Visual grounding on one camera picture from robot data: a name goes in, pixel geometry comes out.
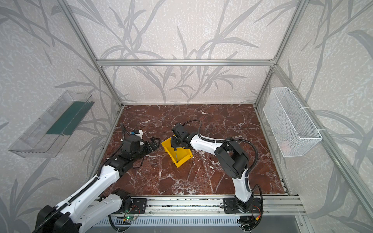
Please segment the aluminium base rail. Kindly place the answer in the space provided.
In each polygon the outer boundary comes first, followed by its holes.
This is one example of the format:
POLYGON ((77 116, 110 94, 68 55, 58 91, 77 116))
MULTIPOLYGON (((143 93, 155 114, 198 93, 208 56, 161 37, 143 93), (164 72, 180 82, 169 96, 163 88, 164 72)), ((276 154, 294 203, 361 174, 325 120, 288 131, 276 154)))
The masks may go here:
POLYGON ((227 195, 213 196, 144 196, 133 197, 127 210, 122 206, 121 198, 110 196, 102 201, 93 201, 86 208, 81 201, 75 201, 63 209, 71 216, 81 219, 98 215, 99 219, 108 214, 124 217, 145 216, 297 216, 306 211, 297 196, 264 195, 260 200, 255 197, 246 212, 240 211, 235 198, 227 195))

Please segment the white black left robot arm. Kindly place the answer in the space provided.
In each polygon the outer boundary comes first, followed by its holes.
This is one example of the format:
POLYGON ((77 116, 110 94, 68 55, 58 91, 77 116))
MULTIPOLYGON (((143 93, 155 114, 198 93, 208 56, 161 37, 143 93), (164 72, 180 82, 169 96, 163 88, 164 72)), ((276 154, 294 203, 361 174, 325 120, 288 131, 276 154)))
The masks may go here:
POLYGON ((119 148, 107 158, 97 174, 56 206, 45 206, 37 215, 35 233, 85 233, 104 217, 130 208, 131 195, 121 189, 93 204, 109 186, 118 181, 133 164, 156 151, 159 138, 143 140, 142 134, 130 134, 119 148))

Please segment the yellow plastic bin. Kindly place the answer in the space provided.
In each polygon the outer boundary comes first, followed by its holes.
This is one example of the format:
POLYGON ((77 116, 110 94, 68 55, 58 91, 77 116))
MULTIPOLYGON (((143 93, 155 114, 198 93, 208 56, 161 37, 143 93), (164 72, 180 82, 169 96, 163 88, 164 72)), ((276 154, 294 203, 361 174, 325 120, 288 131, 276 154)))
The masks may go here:
POLYGON ((192 152, 190 149, 177 148, 178 163, 175 160, 175 152, 171 147, 171 138, 166 139, 161 143, 165 152, 170 156, 173 163, 177 168, 181 167, 189 159, 193 158, 192 152))

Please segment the black yellow screwdriver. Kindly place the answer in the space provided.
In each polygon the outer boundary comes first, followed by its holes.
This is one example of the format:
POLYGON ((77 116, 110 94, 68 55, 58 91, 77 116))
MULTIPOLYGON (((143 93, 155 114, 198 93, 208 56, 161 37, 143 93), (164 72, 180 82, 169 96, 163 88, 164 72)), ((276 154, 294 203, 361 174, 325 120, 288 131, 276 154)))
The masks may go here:
POLYGON ((175 160, 178 163, 177 148, 174 148, 174 152, 175 152, 175 160))

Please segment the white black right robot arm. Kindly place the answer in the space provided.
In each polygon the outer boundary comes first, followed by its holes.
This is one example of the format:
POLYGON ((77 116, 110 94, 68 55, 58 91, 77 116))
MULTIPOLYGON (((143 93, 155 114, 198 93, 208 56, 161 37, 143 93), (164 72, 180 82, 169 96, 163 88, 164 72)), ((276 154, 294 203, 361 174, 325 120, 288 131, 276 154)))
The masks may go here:
POLYGON ((237 209, 242 213, 249 212, 254 201, 254 192, 249 185, 249 174, 259 161, 256 146, 242 138, 215 139, 202 136, 201 127, 202 122, 198 119, 175 124, 172 128, 171 147, 174 150, 194 149, 215 155, 224 172, 232 178, 237 209), (254 151, 254 161, 250 166, 247 166, 249 155, 241 147, 241 142, 250 145, 254 151))

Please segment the clear plastic wall shelf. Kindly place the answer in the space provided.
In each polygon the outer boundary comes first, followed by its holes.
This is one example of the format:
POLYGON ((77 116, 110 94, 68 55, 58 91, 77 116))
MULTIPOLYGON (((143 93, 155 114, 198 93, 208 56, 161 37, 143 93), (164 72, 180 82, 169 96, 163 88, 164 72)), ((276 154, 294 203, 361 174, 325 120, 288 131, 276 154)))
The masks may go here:
POLYGON ((65 91, 8 149, 23 158, 54 158, 94 105, 91 94, 65 91))

